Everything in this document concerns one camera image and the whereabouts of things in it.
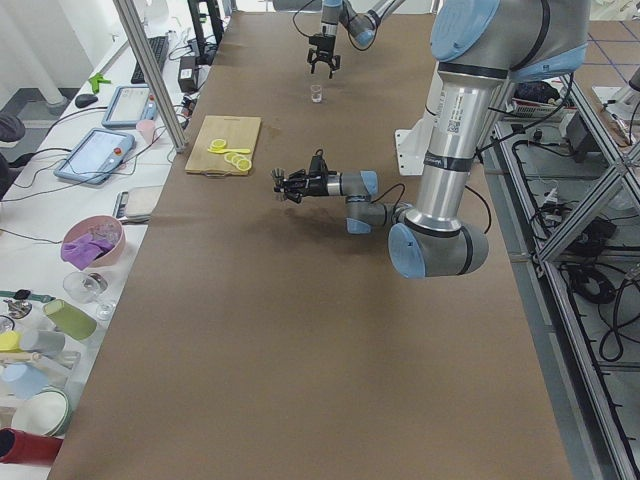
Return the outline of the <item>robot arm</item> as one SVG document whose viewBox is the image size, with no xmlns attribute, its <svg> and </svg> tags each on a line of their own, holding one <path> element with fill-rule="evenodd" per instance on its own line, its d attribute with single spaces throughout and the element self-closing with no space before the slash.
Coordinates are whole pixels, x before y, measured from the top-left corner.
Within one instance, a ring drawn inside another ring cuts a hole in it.
<svg viewBox="0 0 640 480">
<path fill-rule="evenodd" d="M 364 51 L 374 43 L 382 22 L 401 5 L 402 0 L 378 1 L 365 13 L 357 13 L 350 1 L 321 3 L 320 31 L 308 38 L 307 63 L 314 74 L 318 63 L 329 67 L 329 78 L 341 67 L 341 56 L 335 53 L 338 27 L 342 25 L 352 46 Z"/>
<path fill-rule="evenodd" d="M 388 226 L 388 251 L 407 278 L 463 275 L 488 255 L 486 236 L 458 208 L 496 89 L 505 81 L 544 80 L 576 71 L 587 50 L 587 1 L 448 1 L 430 48 L 442 82 L 434 125 L 422 147 L 423 171 L 412 205 L 376 204 L 372 171 L 330 170 L 321 153 L 307 169 L 274 170 L 285 199 L 341 196 L 352 234 Z"/>
</svg>

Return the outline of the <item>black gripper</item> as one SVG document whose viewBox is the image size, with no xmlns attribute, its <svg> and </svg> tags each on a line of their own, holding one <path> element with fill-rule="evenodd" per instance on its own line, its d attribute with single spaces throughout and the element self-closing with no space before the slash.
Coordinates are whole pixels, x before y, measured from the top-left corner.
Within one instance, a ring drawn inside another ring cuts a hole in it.
<svg viewBox="0 0 640 480">
<path fill-rule="evenodd" d="M 298 170 L 288 177 L 278 179 L 279 186 L 301 186 L 299 189 L 275 189 L 279 201 L 301 203 L 304 197 L 326 197 L 341 195 L 341 174 L 336 171 L 311 174 Z"/>
<path fill-rule="evenodd" d="M 341 56 L 334 54 L 336 37 L 334 35 L 326 35 L 317 33 L 309 37 L 310 48 L 307 54 L 307 63 L 310 66 L 310 73 L 315 73 L 317 63 L 325 63 L 329 66 L 329 79 L 332 79 L 334 73 L 341 67 Z"/>
</svg>

